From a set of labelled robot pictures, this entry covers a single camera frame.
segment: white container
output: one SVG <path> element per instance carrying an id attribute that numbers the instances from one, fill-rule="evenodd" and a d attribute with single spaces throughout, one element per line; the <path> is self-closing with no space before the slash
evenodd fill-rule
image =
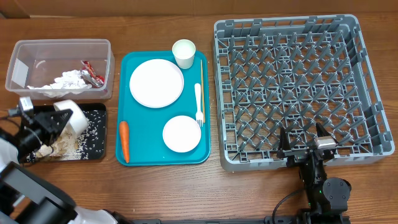
<path id="1" fill-rule="evenodd" d="M 97 75 L 105 79 L 101 88 L 74 90 L 31 90 L 54 83 L 62 72 L 81 70 L 87 60 Z M 52 93 L 67 93 L 58 99 L 109 99 L 112 96 L 114 56 L 105 39 L 20 40 L 8 66 L 6 89 L 33 100 L 53 99 Z"/>
<path id="2" fill-rule="evenodd" d="M 197 48 L 191 40 L 182 39 L 174 43 L 172 52 L 177 65 L 182 69 L 188 69 L 193 64 Z"/>
<path id="3" fill-rule="evenodd" d="M 69 118 L 68 124 L 65 128 L 69 130 L 75 137 L 78 137 L 88 127 L 88 121 L 85 114 L 82 112 L 80 107 L 72 100 L 63 100 L 54 103 L 56 111 L 71 109 L 73 111 L 72 116 Z"/>

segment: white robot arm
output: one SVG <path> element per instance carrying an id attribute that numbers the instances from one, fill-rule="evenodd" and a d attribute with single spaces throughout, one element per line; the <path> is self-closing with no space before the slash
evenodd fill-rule
<path id="1" fill-rule="evenodd" d="M 29 224 L 128 224 L 118 213 L 77 207 L 72 198 L 19 165 L 31 153 L 53 144 L 67 124 L 72 110 L 34 114 L 30 98 L 21 98 L 8 117 L 21 117 L 17 134 L 0 128 L 0 223 Z M 15 220 L 9 218 L 24 197 L 30 204 Z"/>

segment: teal tray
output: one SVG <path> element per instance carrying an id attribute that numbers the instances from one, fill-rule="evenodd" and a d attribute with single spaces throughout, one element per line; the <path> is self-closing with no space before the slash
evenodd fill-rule
<path id="1" fill-rule="evenodd" d="M 116 158 L 125 166 L 154 166 L 199 164 L 210 155 L 210 117 L 209 88 L 207 76 L 207 59 L 201 52 L 196 52 L 192 67 L 181 69 L 184 76 L 184 89 L 180 97 L 164 108 L 147 108 L 140 105 L 131 95 L 129 89 L 132 72 L 151 59 L 165 59 L 175 62 L 171 51 L 132 52 L 127 54 L 121 64 L 118 128 L 116 133 Z M 203 61 L 203 82 L 205 91 L 205 121 L 201 128 L 201 139 L 194 150 L 178 153 L 170 150 L 163 142 L 163 127 L 166 122 L 178 115 L 195 119 L 195 83 L 201 83 L 200 60 Z M 127 121 L 130 128 L 130 162 L 126 163 L 119 136 L 119 123 Z"/>

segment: fork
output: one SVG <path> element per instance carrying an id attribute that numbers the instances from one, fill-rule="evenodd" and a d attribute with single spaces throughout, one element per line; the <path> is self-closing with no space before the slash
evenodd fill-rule
<path id="1" fill-rule="evenodd" d="M 203 126 L 203 113 L 201 112 L 201 107 L 200 107 L 200 97 L 201 97 L 201 88 L 200 84 L 196 83 L 195 84 L 195 98 L 197 99 L 197 114 L 196 114 L 196 119 L 197 123 L 199 124 L 200 127 Z"/>

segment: white cup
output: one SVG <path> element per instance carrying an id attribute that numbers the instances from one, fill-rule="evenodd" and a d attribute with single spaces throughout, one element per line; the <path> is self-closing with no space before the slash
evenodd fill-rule
<path id="1" fill-rule="evenodd" d="M 191 40 L 182 39 L 174 43 L 172 52 L 177 65 L 182 69 L 188 69 L 193 64 L 197 48 Z"/>
<path id="2" fill-rule="evenodd" d="M 65 128 L 70 131 L 75 137 L 78 137 L 88 127 L 88 121 L 85 114 L 80 107 L 72 100 L 64 100 L 54 103 L 56 111 L 71 109 L 72 116 L 69 118 L 68 124 Z"/>

